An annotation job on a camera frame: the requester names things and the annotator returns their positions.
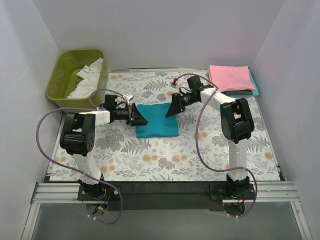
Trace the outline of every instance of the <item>gray wall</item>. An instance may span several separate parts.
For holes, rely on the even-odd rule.
[[[249,66],[285,0],[33,0],[60,51],[107,67]]]
[[[32,0],[0,0],[0,239],[20,239],[36,181],[48,161],[37,149],[36,124],[55,108],[45,89],[60,54]],[[42,127],[52,153],[60,114]]]
[[[251,71],[280,167],[320,239],[320,1],[287,0]]]

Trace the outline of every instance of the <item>table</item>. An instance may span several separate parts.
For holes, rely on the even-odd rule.
[[[125,71],[108,74],[107,89],[122,94],[133,93],[136,104],[170,103],[176,91],[171,82],[187,71]],[[206,77],[207,71],[193,72]],[[187,87],[187,77],[181,86]],[[246,98],[254,121],[249,139],[247,167],[258,181],[279,181],[279,172],[270,139],[255,97]],[[199,161],[195,147],[196,121],[203,103],[187,106],[177,115],[178,137],[136,138],[134,127],[124,121],[96,127],[94,157],[106,181],[225,181],[226,173],[206,169]],[[213,168],[229,167],[227,140],[221,131],[220,113],[207,106],[200,122],[199,146],[204,160]],[[60,146],[54,159],[77,167]],[[78,172],[53,165],[50,181],[77,181]]]

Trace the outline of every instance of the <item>folded pink towel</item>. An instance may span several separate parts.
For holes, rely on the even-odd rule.
[[[209,77],[220,92],[255,90],[248,66],[209,66]]]

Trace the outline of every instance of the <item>floral tablecloth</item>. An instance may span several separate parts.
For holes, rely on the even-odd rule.
[[[186,72],[109,73],[107,88],[123,94],[133,93],[136,104],[170,103],[175,77]],[[195,72],[206,76],[206,71]],[[186,78],[179,80],[187,86]],[[247,167],[257,180],[280,180],[263,120],[254,97],[247,97],[255,130],[249,139]],[[136,138],[135,127],[125,121],[95,129],[94,157],[107,181],[224,181],[226,173],[206,169],[199,161],[195,146],[196,120],[203,103],[186,107],[177,115],[178,137]],[[215,169],[229,167],[229,149],[221,130],[220,113],[207,106],[200,122],[199,146],[204,160]],[[77,167],[64,149],[58,147],[55,160]],[[51,181],[76,181],[78,172],[54,164]]]

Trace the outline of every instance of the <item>white cloth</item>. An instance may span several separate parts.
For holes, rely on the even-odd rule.
[[[84,99],[89,97],[97,90],[103,59],[100,57],[90,66],[84,66],[76,75],[83,78],[76,86],[75,90],[70,93],[67,99]]]

